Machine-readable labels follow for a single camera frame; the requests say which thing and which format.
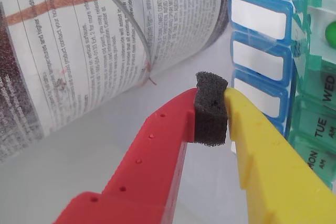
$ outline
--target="white table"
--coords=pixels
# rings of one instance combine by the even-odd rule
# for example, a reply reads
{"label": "white table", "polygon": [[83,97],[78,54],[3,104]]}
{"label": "white table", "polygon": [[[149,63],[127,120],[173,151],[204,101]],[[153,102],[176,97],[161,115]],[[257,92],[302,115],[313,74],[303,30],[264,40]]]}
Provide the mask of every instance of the white table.
{"label": "white table", "polygon": [[[210,48],[107,102],[0,166],[0,223],[52,223],[70,199],[101,192],[142,123],[161,105],[196,85],[209,71],[229,82],[230,30]],[[174,223],[247,223],[230,141],[189,144]]]}

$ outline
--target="green pill organizer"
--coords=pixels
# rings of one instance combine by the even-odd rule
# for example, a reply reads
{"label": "green pill organizer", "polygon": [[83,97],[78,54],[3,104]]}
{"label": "green pill organizer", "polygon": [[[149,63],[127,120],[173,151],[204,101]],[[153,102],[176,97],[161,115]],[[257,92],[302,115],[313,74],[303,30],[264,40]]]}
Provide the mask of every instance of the green pill organizer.
{"label": "green pill organizer", "polygon": [[336,180],[336,0],[301,0],[292,25],[297,87],[289,143],[332,188]]}

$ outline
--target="green pill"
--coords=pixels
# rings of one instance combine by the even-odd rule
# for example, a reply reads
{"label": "green pill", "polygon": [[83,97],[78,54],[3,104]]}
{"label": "green pill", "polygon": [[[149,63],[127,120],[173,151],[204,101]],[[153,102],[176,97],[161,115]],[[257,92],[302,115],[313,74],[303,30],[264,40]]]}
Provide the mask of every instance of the green pill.
{"label": "green pill", "polygon": [[325,38],[332,48],[336,49],[336,21],[332,22],[325,29]]}

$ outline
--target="pill organizer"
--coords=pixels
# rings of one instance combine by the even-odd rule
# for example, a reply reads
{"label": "pill organizer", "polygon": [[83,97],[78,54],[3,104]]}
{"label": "pill organizer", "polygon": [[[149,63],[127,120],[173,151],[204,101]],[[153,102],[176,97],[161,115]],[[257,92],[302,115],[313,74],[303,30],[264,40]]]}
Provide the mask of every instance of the pill organizer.
{"label": "pill organizer", "polygon": [[332,188],[336,0],[230,0],[229,13],[233,86]]}

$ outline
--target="black foam piece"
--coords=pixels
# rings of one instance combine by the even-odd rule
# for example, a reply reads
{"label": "black foam piece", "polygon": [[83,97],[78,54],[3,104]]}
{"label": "black foam piece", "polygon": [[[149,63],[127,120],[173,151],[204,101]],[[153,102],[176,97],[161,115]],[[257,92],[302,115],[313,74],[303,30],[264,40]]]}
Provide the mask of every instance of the black foam piece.
{"label": "black foam piece", "polygon": [[224,144],[227,129],[224,91],[228,82],[208,72],[199,72],[196,77],[195,142],[208,146]]}

